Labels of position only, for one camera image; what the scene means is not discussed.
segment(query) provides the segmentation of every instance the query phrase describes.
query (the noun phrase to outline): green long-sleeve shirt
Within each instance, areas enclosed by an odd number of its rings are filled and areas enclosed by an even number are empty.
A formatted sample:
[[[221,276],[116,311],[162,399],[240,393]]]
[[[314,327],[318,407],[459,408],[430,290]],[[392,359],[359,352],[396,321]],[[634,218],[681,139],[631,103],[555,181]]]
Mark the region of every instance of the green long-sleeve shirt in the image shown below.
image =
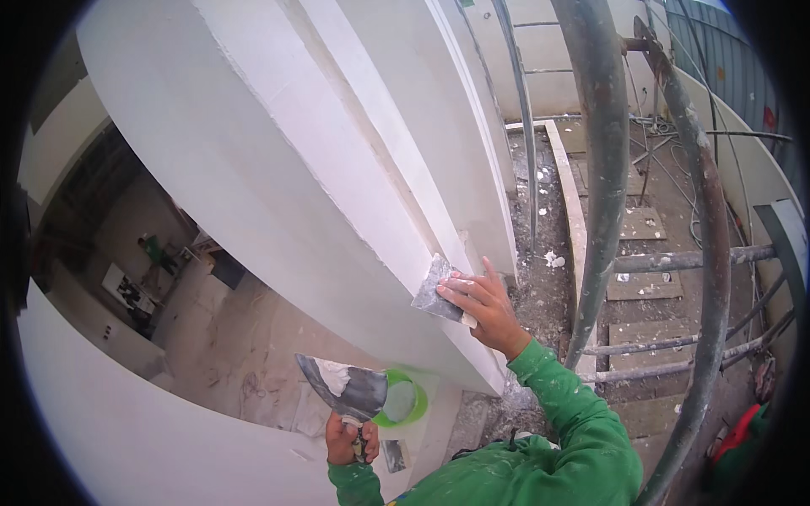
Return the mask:
[[[450,461],[389,504],[513,504],[587,506],[630,504],[642,483],[642,464],[619,416],[532,340],[508,366],[539,399],[560,435],[561,449],[542,436],[492,443]],[[371,466],[329,466],[341,506],[380,506],[380,480]]]

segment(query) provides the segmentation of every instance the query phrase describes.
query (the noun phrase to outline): right hand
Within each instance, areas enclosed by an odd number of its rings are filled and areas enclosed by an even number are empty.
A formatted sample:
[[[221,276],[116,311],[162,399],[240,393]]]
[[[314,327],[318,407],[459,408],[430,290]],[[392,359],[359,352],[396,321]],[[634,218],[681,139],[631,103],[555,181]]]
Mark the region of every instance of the right hand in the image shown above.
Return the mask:
[[[485,276],[454,271],[449,278],[439,280],[436,292],[478,320],[478,326],[470,330],[472,337],[514,360],[526,349],[531,336],[518,324],[506,290],[486,257],[484,268]]]

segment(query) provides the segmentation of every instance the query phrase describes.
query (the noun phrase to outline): drywall panel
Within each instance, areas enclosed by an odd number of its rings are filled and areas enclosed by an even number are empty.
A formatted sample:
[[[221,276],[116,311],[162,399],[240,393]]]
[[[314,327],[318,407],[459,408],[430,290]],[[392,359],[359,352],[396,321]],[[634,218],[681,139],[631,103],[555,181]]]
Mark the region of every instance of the drywall panel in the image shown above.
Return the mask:
[[[711,130],[711,108],[706,88],[681,69],[676,68],[676,72],[681,82],[686,87],[686,91],[689,93],[689,98],[692,100],[697,110],[697,116],[700,118],[703,128]],[[751,131],[751,128],[748,127],[745,121],[737,116],[737,114],[716,95],[714,96],[714,102],[718,107],[718,128],[725,128],[720,121],[720,116],[722,116],[729,130]],[[709,140],[712,142],[712,146],[714,146],[713,135],[709,136]],[[753,208],[750,209],[752,226],[749,227],[748,225],[745,193],[748,193],[748,204],[750,206],[770,204],[773,201],[788,198],[794,203],[796,209],[799,210],[799,214],[804,217],[799,199],[796,197],[790,183],[785,178],[782,169],[759,138],[734,137],[732,140],[736,150],[736,157],[740,161],[742,179],[740,177],[740,171],[737,170],[737,163],[735,162],[734,153],[731,151],[731,142],[728,136],[719,135],[717,138],[718,170],[720,172],[720,180],[723,183],[723,193],[728,203],[731,204],[731,208],[737,216],[740,217],[745,235],[751,244],[770,244],[770,237],[768,237],[767,232],[765,232],[765,228],[762,226],[762,222],[759,220]],[[745,183],[746,192],[743,191],[743,181]],[[760,283],[763,290],[767,290],[782,273],[782,265],[779,263],[779,260],[758,262],[757,271],[760,275]],[[776,322],[780,316],[791,307],[793,307],[793,302],[790,292],[787,290],[787,284],[785,284],[776,292],[776,295],[767,306],[769,320]],[[791,332],[788,330],[785,335],[774,344],[772,349],[777,356],[778,364],[789,363],[794,342],[795,331]]]
[[[638,0],[608,0],[616,31],[624,37],[633,36],[633,18],[640,16],[646,23],[644,3]],[[666,19],[662,5],[650,3],[653,10]],[[512,22],[532,23],[537,21],[556,21],[556,15],[549,0],[509,0],[507,2]],[[501,113],[507,121],[520,119],[518,92],[512,73],[512,64],[501,31],[501,25],[492,7],[492,0],[476,0],[465,12],[470,20],[475,38],[478,40],[484,60],[487,62],[495,95],[501,107]],[[658,27],[660,22],[654,19]],[[557,25],[515,28],[515,39],[521,50],[526,69],[571,68],[568,50]],[[657,30],[664,51],[669,51],[669,32]],[[628,62],[633,71],[639,102],[645,115],[652,113],[653,108],[653,75],[646,60],[640,53],[629,53]],[[533,116],[547,116],[561,113],[578,113],[579,99],[572,73],[532,74],[526,77],[531,98]],[[625,67],[627,83],[627,101],[629,111],[637,111],[636,99],[630,86],[630,74]]]
[[[84,78],[48,115],[36,135],[28,129],[18,181],[34,202],[48,205],[67,171],[108,123],[104,105],[90,79]]]
[[[517,254],[498,158],[440,6],[431,0],[338,4],[397,104],[455,227],[496,269],[514,274]]]
[[[499,392],[483,345],[411,308],[428,248],[284,13],[238,6],[89,11],[79,46],[124,138],[211,237],[326,328],[378,359]]]
[[[64,265],[55,262],[53,267],[48,299],[76,330],[111,359],[144,379],[164,371],[163,350],[113,315]]]
[[[137,377],[33,282],[18,322],[45,425],[96,504],[337,504],[326,450],[307,437],[221,415]]]

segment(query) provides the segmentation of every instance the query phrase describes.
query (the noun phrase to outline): metal rod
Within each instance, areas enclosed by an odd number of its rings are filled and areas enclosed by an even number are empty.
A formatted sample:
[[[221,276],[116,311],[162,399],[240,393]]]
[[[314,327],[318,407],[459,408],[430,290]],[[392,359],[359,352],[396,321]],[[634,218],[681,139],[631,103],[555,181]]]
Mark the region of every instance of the metal rod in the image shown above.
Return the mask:
[[[720,372],[723,372],[737,362],[740,362],[748,355],[767,349],[771,344],[773,344],[774,341],[776,341],[779,336],[782,335],[794,318],[795,313],[793,308],[791,308],[784,315],[782,315],[781,318],[779,318],[779,321],[777,321],[775,325],[772,325],[768,329],[768,332],[762,334],[759,338],[728,350],[734,351],[734,355],[726,357],[726,354],[723,353],[723,363],[720,364]]]
[[[731,339],[731,337],[734,336],[734,334],[738,333],[745,326],[745,324],[751,320],[751,318],[754,318],[762,310],[762,308],[765,307],[765,304],[768,304],[769,300],[774,298],[774,294],[776,294],[776,292],[779,290],[779,288],[782,286],[782,284],[785,282],[786,279],[787,279],[787,272],[783,270],[782,273],[779,275],[779,277],[776,279],[776,281],[774,281],[774,284],[772,284],[768,289],[768,291],[762,296],[762,298],[759,299],[756,304],[754,304],[754,307],[751,308],[751,311],[748,311],[748,314],[746,314],[740,321],[738,321],[737,325],[734,325],[734,328],[728,331],[728,334],[726,334],[726,341]]]
[[[556,72],[573,72],[573,69],[531,69],[526,74],[554,74]]]
[[[632,162],[630,162],[630,163],[631,163],[631,164],[633,164],[633,165],[635,165],[635,164],[637,164],[638,162],[642,161],[642,160],[643,160],[643,159],[645,159],[645,158],[646,158],[646,157],[647,157],[647,156],[648,156],[650,153],[655,152],[656,150],[658,150],[658,148],[660,148],[661,146],[663,146],[663,145],[664,145],[664,144],[666,144],[667,142],[670,142],[672,139],[674,139],[675,137],[677,137],[677,135],[678,135],[678,134],[665,134],[665,135],[668,135],[669,137],[665,138],[663,141],[661,141],[661,142],[659,142],[658,144],[656,144],[655,146],[653,146],[653,148],[652,148],[652,149],[647,149],[647,151],[645,151],[644,153],[641,153],[641,154],[640,154],[638,157],[636,157],[636,159],[635,159],[635,160],[633,160],[633,161],[632,161]],[[648,136],[648,137],[660,137],[660,136],[659,136],[659,135],[650,135],[650,136]]]
[[[630,344],[614,344],[612,346],[585,348],[583,355],[623,355],[625,353],[640,353],[642,351],[658,351],[667,348],[685,347],[696,343],[697,334],[682,338],[665,339],[653,342],[632,342]]]
[[[559,21],[535,21],[534,23],[518,23],[513,24],[512,28],[526,28],[526,27],[551,27],[560,24]]]
[[[588,247],[565,366],[588,343],[610,281],[625,213],[629,163],[627,86],[619,37],[607,0],[552,0],[577,84],[590,177]]]
[[[769,260],[770,258],[776,258],[776,249],[772,244],[740,246],[731,248],[729,264],[735,266],[746,262]],[[613,273],[671,272],[673,270],[700,269],[701,267],[703,267],[702,251],[679,251],[677,253],[652,253],[649,255],[618,257],[613,262]]]
[[[723,187],[711,156],[711,144],[697,117],[683,83],[650,29],[638,17],[633,21],[636,38],[650,41],[643,53],[663,91],[689,160],[689,173],[696,188],[696,205],[703,231],[703,301],[701,339],[695,347],[693,386],[684,399],[680,417],[658,465],[636,505],[657,504],[678,472],[706,416],[714,381],[723,360],[731,298],[731,266]]]
[[[509,59],[512,62],[514,82],[518,87],[518,101],[520,102],[520,116],[523,122],[523,137],[526,140],[526,168],[529,171],[529,258],[535,257],[535,242],[537,239],[537,150],[535,148],[535,128],[531,119],[531,102],[529,101],[529,87],[526,84],[526,75],[523,72],[523,61],[520,57],[518,43],[512,31],[512,19],[506,8],[505,0],[492,0],[495,14],[501,23],[506,47],[509,50]]]
[[[718,365],[719,368],[728,368],[736,364],[745,356],[751,355],[759,350],[765,349],[770,346],[776,337],[787,327],[794,317],[793,309],[785,313],[775,325],[771,326],[759,338],[753,339],[749,342],[744,342],[739,346],[729,348],[722,352],[722,360]],[[588,374],[580,374],[582,383],[609,383],[612,381],[626,381],[626,380],[640,380],[642,378],[649,378],[652,376],[666,376],[667,374],[675,374],[676,372],[688,371],[692,368],[694,360],[685,360],[683,362],[672,362],[670,364],[653,365],[646,368],[624,369],[621,371],[602,371],[592,372]],[[684,417],[686,401],[684,400],[684,409],[680,412],[680,418]]]
[[[706,133],[707,134],[718,134],[718,135],[739,135],[741,137],[775,138],[778,141],[793,142],[792,137],[788,137],[787,135],[782,135],[782,134],[773,134],[771,132],[745,132],[745,131],[736,131],[736,130],[707,130]],[[672,133],[652,134],[649,137],[662,137],[664,135],[672,135]]]

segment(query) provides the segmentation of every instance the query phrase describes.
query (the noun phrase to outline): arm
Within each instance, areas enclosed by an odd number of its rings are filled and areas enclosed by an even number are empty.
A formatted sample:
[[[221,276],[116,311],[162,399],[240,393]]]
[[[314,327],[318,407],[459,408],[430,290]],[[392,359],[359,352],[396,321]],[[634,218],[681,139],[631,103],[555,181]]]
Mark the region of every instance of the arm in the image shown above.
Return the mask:
[[[380,454],[377,425],[363,424],[363,437],[368,441],[365,463],[355,461],[352,442],[356,436],[357,429],[344,426],[340,415],[333,411],[326,421],[329,481],[338,489],[340,506],[382,506],[380,479],[371,468],[371,462]]]
[[[517,504],[533,504],[529,499],[540,497],[554,504],[571,504],[574,498],[575,504],[603,504],[606,497],[616,504],[631,503],[642,467],[618,415],[520,327],[486,257],[484,267],[486,276],[452,273],[440,281],[437,292],[478,320],[471,334],[506,355],[520,384],[537,396],[562,448],[554,471],[527,483],[526,501]]]

